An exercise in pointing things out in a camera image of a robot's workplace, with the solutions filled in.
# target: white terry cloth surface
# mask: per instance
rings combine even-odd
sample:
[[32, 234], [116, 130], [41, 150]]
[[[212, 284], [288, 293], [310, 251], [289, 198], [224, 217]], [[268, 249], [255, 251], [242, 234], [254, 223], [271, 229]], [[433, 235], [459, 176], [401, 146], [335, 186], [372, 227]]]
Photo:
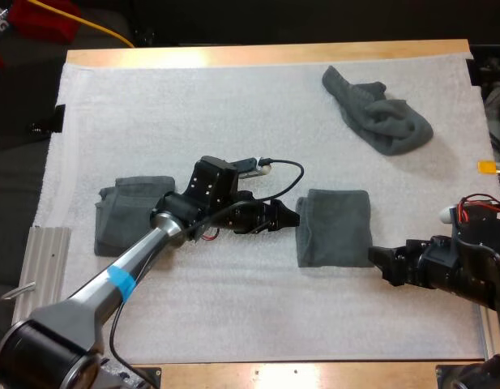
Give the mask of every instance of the white terry cloth surface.
[[[377, 246], [449, 235], [438, 219], [444, 207], [474, 192], [500, 195], [496, 177], [476, 172], [492, 151], [466, 57], [332, 63], [350, 83], [382, 81], [433, 126], [424, 147], [391, 157], [344, 124], [322, 85], [328, 64], [66, 65], [59, 97], [66, 120], [52, 138], [36, 216], [36, 224], [72, 229], [63, 296], [109, 264], [93, 254], [99, 189], [116, 177], [169, 175], [184, 190], [202, 155], [301, 162], [304, 179], [283, 197], [290, 208], [309, 188], [367, 190]], [[261, 197], [296, 175], [277, 165], [241, 188]], [[120, 354], [137, 363], [483, 356], [473, 304], [394, 288], [375, 268], [299, 269], [293, 229], [186, 243], [135, 290], [117, 334]]]

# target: folded gray towel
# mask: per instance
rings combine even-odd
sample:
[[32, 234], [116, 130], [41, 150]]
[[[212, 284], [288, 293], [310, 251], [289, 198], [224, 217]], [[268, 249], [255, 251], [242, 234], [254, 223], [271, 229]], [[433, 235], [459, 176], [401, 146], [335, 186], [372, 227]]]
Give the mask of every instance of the folded gray towel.
[[309, 190], [297, 201], [299, 267], [372, 267], [370, 201], [364, 190]]
[[352, 85], [333, 66], [322, 83], [338, 100], [347, 125], [385, 156], [410, 152], [434, 135], [431, 125], [405, 100], [387, 100], [383, 83]]
[[150, 215], [158, 200], [175, 189], [172, 177], [117, 178], [100, 190], [96, 204], [95, 254], [117, 257], [151, 229]]

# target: red wire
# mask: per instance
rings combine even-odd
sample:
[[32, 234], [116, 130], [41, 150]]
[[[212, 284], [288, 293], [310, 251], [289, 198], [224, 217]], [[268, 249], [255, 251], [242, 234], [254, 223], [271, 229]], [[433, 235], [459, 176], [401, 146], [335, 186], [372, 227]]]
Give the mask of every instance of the red wire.
[[477, 197], [477, 196], [487, 197], [489, 199], [489, 201], [494, 201], [497, 205], [500, 205], [500, 201], [497, 200], [495, 197], [491, 196], [490, 194], [475, 193], [475, 194], [470, 194], [469, 196], [463, 197], [460, 200], [459, 205], [457, 206], [457, 214], [458, 214], [458, 218], [459, 218], [459, 223], [462, 223], [462, 217], [464, 217], [465, 222], [469, 222], [469, 214], [464, 209], [465, 204], [478, 205], [481, 207], [492, 209], [496, 212], [500, 212], [500, 207], [495, 207], [493, 204], [487, 204], [487, 203], [480, 201], [480, 200], [468, 201], [471, 197]]
[[216, 239], [218, 236], [219, 236], [219, 229], [217, 229], [216, 233], [214, 235], [203, 235], [201, 237], [201, 239], [203, 239], [204, 241], [213, 241], [214, 239]]

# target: blue tape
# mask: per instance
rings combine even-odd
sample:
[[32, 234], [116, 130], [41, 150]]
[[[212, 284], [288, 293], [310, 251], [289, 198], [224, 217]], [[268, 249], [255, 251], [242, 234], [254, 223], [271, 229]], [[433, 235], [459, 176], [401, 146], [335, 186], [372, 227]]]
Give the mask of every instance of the blue tape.
[[109, 266], [107, 274], [109, 275], [109, 282], [120, 289], [122, 300], [126, 302], [136, 288], [135, 279], [127, 271], [116, 266]]

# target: wooden table edge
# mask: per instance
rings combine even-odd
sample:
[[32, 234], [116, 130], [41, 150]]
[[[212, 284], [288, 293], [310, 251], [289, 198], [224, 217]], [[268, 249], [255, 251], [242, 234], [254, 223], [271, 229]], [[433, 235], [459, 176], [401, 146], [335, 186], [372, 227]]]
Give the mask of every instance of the wooden table edge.
[[[66, 62], [115, 68], [201, 68], [414, 58], [469, 52], [468, 41], [379, 41], [308, 45], [70, 50]], [[166, 389], [437, 387], [436, 365], [458, 361], [331, 361], [154, 364]]]
[[414, 58], [469, 52], [468, 41], [380, 41], [308, 45], [70, 50], [66, 62], [120, 68], [201, 68]]

